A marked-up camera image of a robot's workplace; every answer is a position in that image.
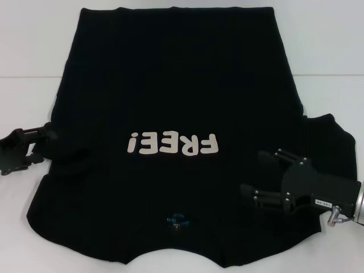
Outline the black shirt with FREE print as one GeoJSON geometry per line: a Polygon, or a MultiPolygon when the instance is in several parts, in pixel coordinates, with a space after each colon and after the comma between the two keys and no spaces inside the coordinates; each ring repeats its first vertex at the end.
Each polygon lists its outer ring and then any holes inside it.
{"type": "Polygon", "coordinates": [[[286,165],[356,179],[355,140],[307,118],[274,9],[82,9],[51,115],[51,161],[27,220],[41,237],[128,263],[161,249],[222,267],[321,231],[321,209],[257,208],[241,184],[278,192],[286,165]]]}

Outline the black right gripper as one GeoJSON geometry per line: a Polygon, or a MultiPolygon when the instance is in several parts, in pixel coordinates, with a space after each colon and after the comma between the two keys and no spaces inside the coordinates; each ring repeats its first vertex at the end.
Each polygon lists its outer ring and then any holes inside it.
{"type": "Polygon", "coordinates": [[[356,180],[321,173],[311,161],[279,148],[273,153],[258,152],[259,164],[267,168],[287,168],[282,178],[281,193],[256,189],[247,184],[240,185],[241,195],[253,200],[256,208],[288,209],[311,205],[323,210],[340,208],[342,214],[353,214],[361,183],[356,180]]]}

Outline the silver plug on right gripper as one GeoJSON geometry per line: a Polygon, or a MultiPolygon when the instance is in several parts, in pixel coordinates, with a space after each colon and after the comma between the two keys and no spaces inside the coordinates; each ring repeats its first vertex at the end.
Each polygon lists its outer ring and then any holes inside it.
{"type": "Polygon", "coordinates": [[[332,207],[332,212],[328,218],[327,225],[330,227],[335,227],[336,224],[341,224],[344,219],[339,217],[341,208],[339,206],[332,207]]]}

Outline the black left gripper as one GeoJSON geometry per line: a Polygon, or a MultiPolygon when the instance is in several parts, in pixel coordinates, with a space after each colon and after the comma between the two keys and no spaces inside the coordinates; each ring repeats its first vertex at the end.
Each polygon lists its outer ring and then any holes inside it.
{"type": "Polygon", "coordinates": [[[33,129],[15,129],[7,137],[0,139],[0,174],[9,175],[24,171],[34,164],[44,162],[44,156],[32,152],[27,155],[29,144],[25,140],[51,139],[51,124],[33,129]]]}

